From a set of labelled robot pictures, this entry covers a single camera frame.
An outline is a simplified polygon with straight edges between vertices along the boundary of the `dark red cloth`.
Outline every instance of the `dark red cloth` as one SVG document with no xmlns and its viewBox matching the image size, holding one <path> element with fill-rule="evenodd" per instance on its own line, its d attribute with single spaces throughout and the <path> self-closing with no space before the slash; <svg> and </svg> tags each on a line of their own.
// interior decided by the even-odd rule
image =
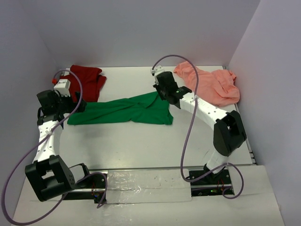
<svg viewBox="0 0 301 226">
<path fill-rule="evenodd" d="M 78 65 L 72 65 L 70 71 L 75 73 L 83 86 L 83 99 L 86 102 L 97 102 L 99 97 L 99 91 L 106 81 L 106 77 L 100 75 L 102 69 L 95 67 L 82 67 Z M 76 78 L 68 74 L 61 76 L 60 79 L 68 79 L 71 82 L 69 92 L 74 102 L 77 102 L 75 92 L 80 92 L 79 83 Z"/>
</svg>

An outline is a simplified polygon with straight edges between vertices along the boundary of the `pink cloth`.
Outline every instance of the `pink cloth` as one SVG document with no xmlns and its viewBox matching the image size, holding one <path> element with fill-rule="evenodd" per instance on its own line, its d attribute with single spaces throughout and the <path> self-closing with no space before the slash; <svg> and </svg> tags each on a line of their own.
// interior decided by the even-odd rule
<svg viewBox="0 0 301 226">
<path fill-rule="evenodd" d="M 203 100 L 223 107 L 235 104 L 239 101 L 239 89 L 234 86 L 236 75 L 228 70 L 216 70 L 206 72 L 197 68 L 198 71 L 198 93 Z M 180 63 L 174 69 L 180 78 L 185 82 L 185 86 L 194 91 L 197 78 L 192 66 L 186 61 Z"/>
</svg>

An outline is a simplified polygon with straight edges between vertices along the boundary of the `cloth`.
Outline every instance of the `cloth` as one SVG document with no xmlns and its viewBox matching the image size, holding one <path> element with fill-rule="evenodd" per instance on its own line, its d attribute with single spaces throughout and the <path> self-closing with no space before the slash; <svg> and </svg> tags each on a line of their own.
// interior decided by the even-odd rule
<svg viewBox="0 0 301 226">
<path fill-rule="evenodd" d="M 100 75 L 102 69 L 72 65 L 70 71 L 77 75 L 83 86 L 83 99 L 86 102 L 97 102 L 99 91 L 107 79 L 105 76 Z M 75 92 L 80 92 L 80 88 L 76 78 L 68 74 L 61 76 L 60 79 L 68 79 L 71 82 L 69 92 L 73 101 L 77 102 Z"/>
<path fill-rule="evenodd" d="M 218 107 L 239 101 L 239 89 L 234 86 L 236 75 L 233 72 L 228 70 L 206 72 L 198 68 L 197 71 L 199 81 L 197 96 Z M 194 91 L 197 83 L 196 74 L 187 61 L 177 65 L 174 73 L 184 80 L 186 87 Z"/>
<path fill-rule="evenodd" d="M 103 103 L 87 103 L 85 111 L 73 114 L 69 118 L 68 124 L 83 125 L 134 121 L 171 125 L 173 116 L 170 114 L 168 107 L 169 103 L 161 100 L 157 92 Z"/>
</svg>

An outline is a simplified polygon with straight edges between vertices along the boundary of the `green cloth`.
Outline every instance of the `green cloth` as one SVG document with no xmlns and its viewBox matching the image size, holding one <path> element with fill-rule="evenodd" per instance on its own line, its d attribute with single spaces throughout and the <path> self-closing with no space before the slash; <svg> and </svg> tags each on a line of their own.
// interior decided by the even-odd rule
<svg viewBox="0 0 301 226">
<path fill-rule="evenodd" d="M 134 121 L 150 124 L 173 123 L 169 103 L 160 99 L 157 92 L 110 102 L 89 102 L 82 113 L 73 114 L 69 125 Z"/>
</svg>

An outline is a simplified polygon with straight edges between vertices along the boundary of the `gray wall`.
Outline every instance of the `gray wall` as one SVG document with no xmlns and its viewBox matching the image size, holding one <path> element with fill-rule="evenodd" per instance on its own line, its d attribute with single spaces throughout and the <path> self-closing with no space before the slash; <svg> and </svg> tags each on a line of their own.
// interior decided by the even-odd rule
<svg viewBox="0 0 301 226">
<path fill-rule="evenodd" d="M 0 3 L 0 187 L 13 166 L 38 141 L 36 94 L 51 88 L 56 70 L 46 46 L 17 0 Z M 6 204 L 13 216 L 24 166 L 13 176 Z M 0 225 L 10 225 L 0 213 Z"/>
<path fill-rule="evenodd" d="M 260 0 L 21 1 L 60 66 L 228 65 Z M 175 65 L 179 59 L 167 59 Z"/>
<path fill-rule="evenodd" d="M 261 0 L 230 63 L 251 147 L 286 226 L 301 221 L 300 9 L 300 0 Z"/>
</svg>

